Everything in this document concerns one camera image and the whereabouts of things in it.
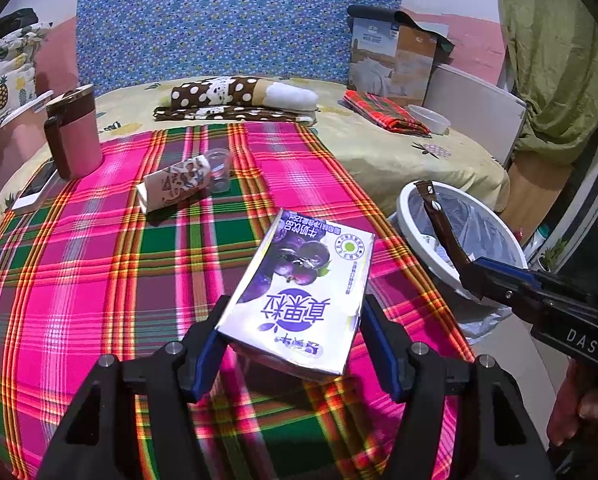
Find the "folded blanket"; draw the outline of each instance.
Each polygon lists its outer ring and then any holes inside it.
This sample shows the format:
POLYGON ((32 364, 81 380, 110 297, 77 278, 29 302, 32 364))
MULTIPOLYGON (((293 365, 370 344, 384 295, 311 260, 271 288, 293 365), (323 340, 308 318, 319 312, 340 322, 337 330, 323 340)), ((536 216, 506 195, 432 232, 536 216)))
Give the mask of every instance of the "folded blanket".
POLYGON ((343 99, 352 110, 389 132, 432 137, 425 124, 385 97, 347 90, 343 99))
POLYGON ((255 76, 201 78, 172 89, 154 110, 156 120, 237 119, 314 122, 312 90, 255 76))

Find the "plastic cup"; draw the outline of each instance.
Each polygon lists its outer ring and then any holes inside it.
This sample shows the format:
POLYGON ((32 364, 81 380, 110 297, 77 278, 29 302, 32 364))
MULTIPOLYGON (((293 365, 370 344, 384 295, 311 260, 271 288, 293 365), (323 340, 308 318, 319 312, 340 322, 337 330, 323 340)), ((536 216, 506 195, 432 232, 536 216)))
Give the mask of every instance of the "plastic cup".
POLYGON ((230 170, 233 155, 228 150, 215 148, 204 153, 210 164, 210 192, 223 193, 230 189, 230 170))

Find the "smartphone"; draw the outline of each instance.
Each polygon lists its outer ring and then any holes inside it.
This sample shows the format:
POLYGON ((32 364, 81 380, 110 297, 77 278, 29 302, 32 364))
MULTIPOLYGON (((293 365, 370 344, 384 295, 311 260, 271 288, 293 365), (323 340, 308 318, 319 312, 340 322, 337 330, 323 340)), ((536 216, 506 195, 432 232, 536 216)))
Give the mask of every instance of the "smartphone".
POLYGON ((45 198, 46 191, 56 180, 57 176, 57 165, 51 159, 44 164, 28 186, 22 191, 12 205, 12 210, 15 213, 27 213, 38 208, 45 198))

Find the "green curtain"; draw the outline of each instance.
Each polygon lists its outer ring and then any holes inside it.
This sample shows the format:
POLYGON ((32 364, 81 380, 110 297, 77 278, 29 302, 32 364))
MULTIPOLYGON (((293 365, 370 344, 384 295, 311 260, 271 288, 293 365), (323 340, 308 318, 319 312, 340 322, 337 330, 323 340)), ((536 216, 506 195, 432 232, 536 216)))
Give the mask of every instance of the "green curtain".
POLYGON ((598 25, 581 0, 499 0, 516 94, 517 150, 570 164, 598 125, 598 25))

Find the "pink pitcher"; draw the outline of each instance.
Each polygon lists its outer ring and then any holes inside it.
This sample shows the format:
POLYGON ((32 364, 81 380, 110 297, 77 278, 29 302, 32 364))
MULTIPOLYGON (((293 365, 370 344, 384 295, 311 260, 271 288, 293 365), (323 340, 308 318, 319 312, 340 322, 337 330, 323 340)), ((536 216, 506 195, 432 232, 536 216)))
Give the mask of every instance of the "pink pitcher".
POLYGON ((103 161, 95 118, 92 85, 80 86, 46 105, 46 139, 59 176, 65 180, 82 178, 103 161))

